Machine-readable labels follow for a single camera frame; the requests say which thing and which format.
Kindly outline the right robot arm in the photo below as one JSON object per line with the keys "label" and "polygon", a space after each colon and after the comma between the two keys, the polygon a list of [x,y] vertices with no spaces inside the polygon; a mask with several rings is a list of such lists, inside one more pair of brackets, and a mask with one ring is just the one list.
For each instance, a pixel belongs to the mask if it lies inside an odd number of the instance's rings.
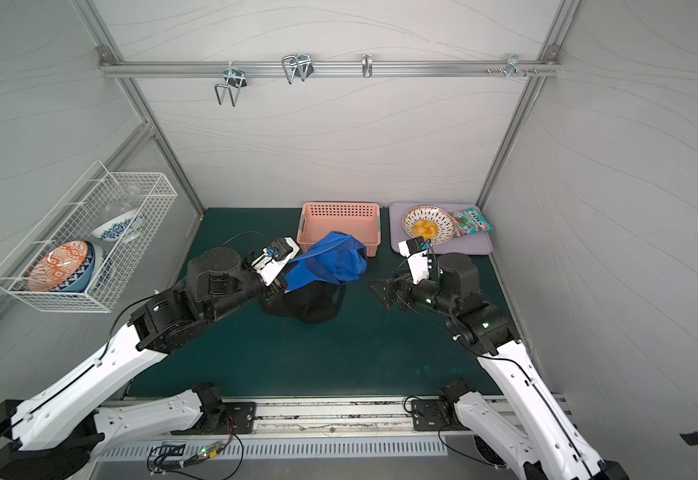
{"label": "right robot arm", "polygon": [[482,296],[477,266],[469,256],[448,253],[429,277],[424,252],[408,258],[409,271],[369,287],[390,310],[422,306],[445,317],[456,343],[479,362],[500,388],[519,422],[513,424],[476,389],[459,381],[441,394],[448,424],[470,430],[485,461],[520,479],[625,479],[624,467],[604,459],[578,431],[537,372],[513,321]]}

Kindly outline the blue baseball cap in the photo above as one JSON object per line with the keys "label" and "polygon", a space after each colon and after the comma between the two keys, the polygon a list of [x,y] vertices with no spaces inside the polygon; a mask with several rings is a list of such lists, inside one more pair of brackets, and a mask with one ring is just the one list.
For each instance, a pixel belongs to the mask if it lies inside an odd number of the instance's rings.
{"label": "blue baseball cap", "polygon": [[367,271],[367,249],[352,235],[331,232],[307,253],[288,265],[287,291],[301,289],[314,282],[343,285],[359,280]]}

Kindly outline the black baseball cap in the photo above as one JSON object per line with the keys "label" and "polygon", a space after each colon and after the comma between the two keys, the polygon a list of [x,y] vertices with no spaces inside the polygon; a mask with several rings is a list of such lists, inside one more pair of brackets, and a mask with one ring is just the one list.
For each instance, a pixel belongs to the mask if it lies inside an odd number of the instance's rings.
{"label": "black baseball cap", "polygon": [[345,285],[314,281],[288,292],[270,289],[259,299],[259,305],[265,313],[275,317],[321,324],[339,314],[345,294]]}

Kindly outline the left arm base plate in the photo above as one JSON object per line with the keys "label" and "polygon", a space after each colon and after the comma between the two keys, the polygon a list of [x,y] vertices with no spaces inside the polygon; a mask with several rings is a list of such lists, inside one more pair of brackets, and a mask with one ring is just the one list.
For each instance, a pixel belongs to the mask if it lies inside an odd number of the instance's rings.
{"label": "left arm base plate", "polygon": [[199,420],[185,430],[173,430],[172,435],[228,435],[249,434],[253,431],[256,414],[255,402],[220,403],[202,407]]}

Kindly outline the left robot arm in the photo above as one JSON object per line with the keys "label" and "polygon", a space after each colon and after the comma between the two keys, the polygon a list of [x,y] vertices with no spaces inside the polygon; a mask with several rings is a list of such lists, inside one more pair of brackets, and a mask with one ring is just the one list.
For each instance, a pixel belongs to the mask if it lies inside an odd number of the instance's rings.
{"label": "left robot arm", "polygon": [[149,297],[104,347],[27,400],[0,404],[0,479],[66,479],[122,444],[172,432],[227,428],[226,407],[211,384],[161,400],[106,408],[104,402],[151,366],[203,336],[245,303],[283,289],[298,255],[277,238],[259,257],[217,247],[193,259],[186,277]]}

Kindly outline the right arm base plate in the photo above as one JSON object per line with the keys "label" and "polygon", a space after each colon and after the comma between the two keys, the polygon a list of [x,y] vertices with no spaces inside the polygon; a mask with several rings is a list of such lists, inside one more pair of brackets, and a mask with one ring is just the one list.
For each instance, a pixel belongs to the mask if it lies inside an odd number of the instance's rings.
{"label": "right arm base plate", "polygon": [[413,427],[419,432],[465,431],[458,421],[454,406],[444,398],[424,399],[409,396],[404,401],[405,411],[413,419]]}

